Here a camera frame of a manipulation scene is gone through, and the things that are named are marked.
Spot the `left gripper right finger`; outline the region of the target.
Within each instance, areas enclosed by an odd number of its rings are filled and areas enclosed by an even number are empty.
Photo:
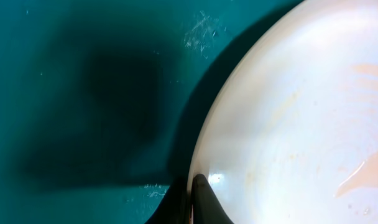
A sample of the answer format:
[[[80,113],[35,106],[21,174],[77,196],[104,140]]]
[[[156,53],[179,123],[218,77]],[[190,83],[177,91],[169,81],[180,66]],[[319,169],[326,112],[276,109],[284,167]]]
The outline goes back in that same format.
[[[203,174],[193,178],[191,203],[194,224],[233,224]]]

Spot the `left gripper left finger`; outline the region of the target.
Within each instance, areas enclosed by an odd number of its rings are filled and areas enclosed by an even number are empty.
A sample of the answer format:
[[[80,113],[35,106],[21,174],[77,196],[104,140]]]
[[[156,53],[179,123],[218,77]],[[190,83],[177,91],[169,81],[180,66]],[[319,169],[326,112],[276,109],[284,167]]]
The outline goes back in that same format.
[[[189,224],[189,196],[187,180],[175,179],[159,206],[145,224]]]

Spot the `white plate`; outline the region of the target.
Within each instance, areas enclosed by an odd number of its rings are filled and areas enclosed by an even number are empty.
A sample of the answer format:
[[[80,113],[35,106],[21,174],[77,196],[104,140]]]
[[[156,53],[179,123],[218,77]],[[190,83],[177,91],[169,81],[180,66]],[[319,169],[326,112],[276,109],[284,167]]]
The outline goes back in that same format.
[[[378,0],[277,21],[218,93],[198,174],[234,223],[378,223]]]

